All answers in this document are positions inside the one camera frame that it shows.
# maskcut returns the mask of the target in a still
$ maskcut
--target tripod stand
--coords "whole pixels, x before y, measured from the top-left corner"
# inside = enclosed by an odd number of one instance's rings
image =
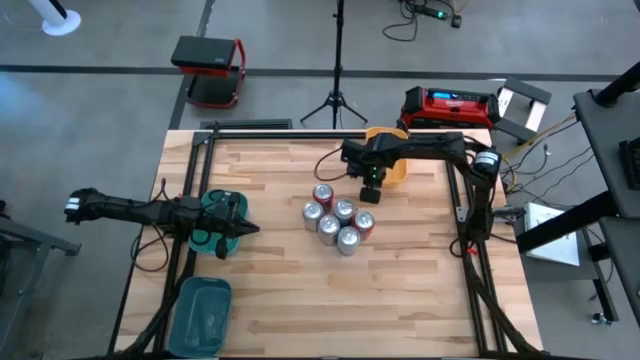
[[[300,119],[300,122],[303,123],[305,120],[315,115],[318,111],[324,109],[327,106],[331,106],[331,108],[333,109],[333,128],[335,129],[338,121],[338,109],[341,106],[351,111],[365,123],[368,123],[369,121],[365,119],[364,116],[360,115],[357,111],[353,110],[349,105],[347,105],[347,101],[344,99],[342,91],[340,91],[340,74],[342,73],[342,64],[340,60],[342,58],[342,26],[344,25],[344,0],[338,0],[338,14],[334,15],[334,17],[336,18],[338,33],[336,36],[336,64],[333,68],[333,90],[329,92],[329,96],[327,96],[327,99],[322,105]]]

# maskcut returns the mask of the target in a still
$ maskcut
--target red stool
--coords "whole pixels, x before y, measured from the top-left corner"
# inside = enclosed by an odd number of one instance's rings
[[[231,65],[240,49],[240,66]],[[181,36],[171,63],[185,75],[195,75],[187,101],[196,106],[229,108],[238,102],[245,77],[245,53],[240,39]]]

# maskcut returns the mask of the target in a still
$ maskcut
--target red soda can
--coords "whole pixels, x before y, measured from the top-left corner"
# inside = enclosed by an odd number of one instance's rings
[[[333,205],[333,189],[327,184],[317,185],[313,188],[313,199],[322,205],[326,214],[329,214]]]
[[[371,235],[375,224],[376,219],[368,211],[359,211],[351,222],[351,226],[360,232],[362,240],[366,240]]]

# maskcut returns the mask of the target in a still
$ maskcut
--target aluminum can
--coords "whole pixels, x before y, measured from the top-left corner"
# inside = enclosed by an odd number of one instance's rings
[[[340,226],[350,225],[355,212],[356,209],[351,200],[338,200],[333,204],[333,216],[338,218]]]
[[[358,211],[351,222],[351,226],[360,232],[362,241],[366,240],[371,235],[375,224],[376,219],[368,211]]]
[[[317,185],[313,188],[313,200],[322,205],[324,212],[328,214],[333,205],[333,188],[327,184]]]
[[[324,216],[324,209],[316,201],[309,201],[302,207],[304,227],[309,231],[318,231],[318,221],[322,216]]]
[[[360,232],[351,226],[342,228],[337,239],[338,252],[343,256],[351,256],[360,245]]]
[[[327,246],[336,244],[336,238],[340,231],[340,222],[333,215],[325,215],[318,222],[318,239]]]

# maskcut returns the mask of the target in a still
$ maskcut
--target orange object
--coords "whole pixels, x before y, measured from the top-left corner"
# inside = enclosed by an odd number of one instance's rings
[[[387,128],[382,126],[375,126],[372,128],[368,128],[365,140],[369,141],[369,139],[375,137],[379,133],[391,133],[401,139],[408,139],[409,134],[406,132],[396,129],[396,128]],[[392,169],[387,170],[387,175],[382,182],[382,186],[384,187],[394,187],[400,184],[407,177],[407,160],[400,159],[396,161],[396,164]]]

